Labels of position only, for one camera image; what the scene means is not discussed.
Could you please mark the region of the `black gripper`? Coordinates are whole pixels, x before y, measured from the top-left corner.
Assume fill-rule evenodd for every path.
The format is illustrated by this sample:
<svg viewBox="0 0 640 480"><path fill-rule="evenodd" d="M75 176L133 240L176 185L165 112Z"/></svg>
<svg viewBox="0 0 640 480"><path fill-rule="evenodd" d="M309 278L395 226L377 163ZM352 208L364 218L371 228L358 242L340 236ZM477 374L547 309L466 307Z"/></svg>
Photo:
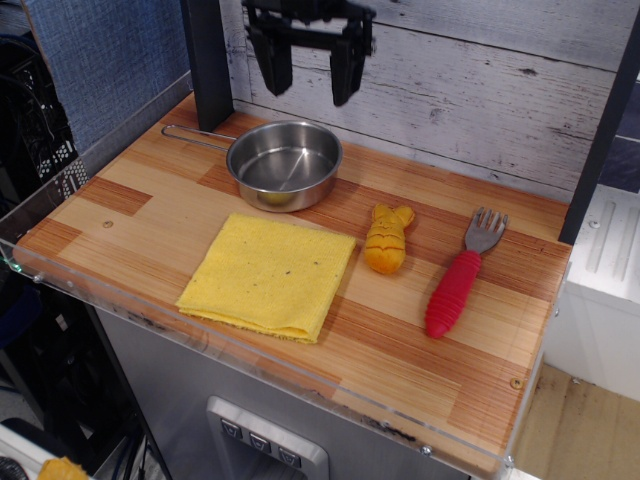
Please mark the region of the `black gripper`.
<svg viewBox="0 0 640 480"><path fill-rule="evenodd" d="M275 96L292 85L291 46L331 50L333 104L359 90L373 53L376 12L351 1L244 1L246 27L266 88Z"/></svg>

